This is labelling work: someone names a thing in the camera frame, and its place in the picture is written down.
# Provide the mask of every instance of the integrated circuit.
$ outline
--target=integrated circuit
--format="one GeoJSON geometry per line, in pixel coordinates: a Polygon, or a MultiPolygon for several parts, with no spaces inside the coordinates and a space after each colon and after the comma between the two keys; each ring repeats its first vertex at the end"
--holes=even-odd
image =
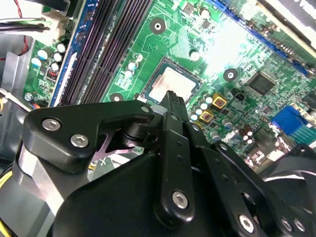
{"type": "Polygon", "coordinates": [[[259,96],[265,96],[276,83],[263,73],[257,73],[248,83],[248,88],[259,96]]]}
{"type": "Polygon", "coordinates": [[[198,77],[164,57],[145,87],[145,97],[159,103],[166,92],[171,90],[186,102],[199,87],[198,77]]]}

